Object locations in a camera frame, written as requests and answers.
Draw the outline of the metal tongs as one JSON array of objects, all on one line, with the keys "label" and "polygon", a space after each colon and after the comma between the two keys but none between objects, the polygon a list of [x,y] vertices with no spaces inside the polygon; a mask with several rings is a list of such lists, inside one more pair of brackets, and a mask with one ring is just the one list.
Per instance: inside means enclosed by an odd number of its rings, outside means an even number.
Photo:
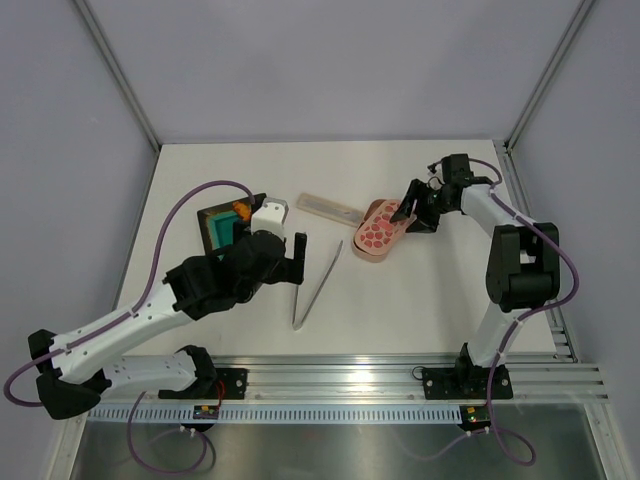
[{"label": "metal tongs", "polygon": [[299,331],[304,323],[306,322],[307,318],[309,317],[309,314],[312,310],[312,308],[314,307],[317,299],[319,298],[322,290],[324,289],[331,273],[333,272],[340,256],[342,253],[344,247],[344,241],[340,240],[339,243],[337,244],[333,259],[331,260],[329,266],[327,267],[324,275],[322,276],[321,280],[319,281],[319,283],[316,285],[313,294],[307,304],[307,306],[305,307],[305,309],[299,313],[299,291],[300,291],[300,286],[296,285],[294,288],[294,295],[293,295],[293,309],[292,309],[292,319],[291,319],[291,327],[294,331]]}]

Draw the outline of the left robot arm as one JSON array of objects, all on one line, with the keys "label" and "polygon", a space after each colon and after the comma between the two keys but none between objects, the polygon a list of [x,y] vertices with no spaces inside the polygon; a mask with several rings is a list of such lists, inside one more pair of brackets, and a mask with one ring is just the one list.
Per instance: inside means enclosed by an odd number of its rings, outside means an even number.
[{"label": "left robot arm", "polygon": [[130,350],[169,330],[249,302],[264,285],[303,281],[307,236],[296,233],[294,254],[268,231],[231,246],[191,256],[145,290],[130,307],[78,332],[41,329],[28,338],[41,363],[36,388],[55,420],[83,414],[108,397],[158,392],[163,399],[212,398],[218,373],[203,347],[187,345],[170,355],[132,356]]}]

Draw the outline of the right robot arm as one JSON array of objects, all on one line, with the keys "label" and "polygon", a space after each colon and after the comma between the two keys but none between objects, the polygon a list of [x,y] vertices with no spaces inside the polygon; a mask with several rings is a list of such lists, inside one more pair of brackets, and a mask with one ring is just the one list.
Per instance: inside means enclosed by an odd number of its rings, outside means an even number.
[{"label": "right robot arm", "polygon": [[485,274],[488,308],[453,366],[420,368],[428,400],[512,398],[507,353],[524,322],[560,290],[558,228],[509,206],[497,194],[501,173],[479,176],[472,170],[475,163],[467,154],[451,154],[431,164],[438,187],[412,180],[391,218],[394,223],[409,221],[410,233],[433,233],[443,215],[459,212],[491,240]]}]

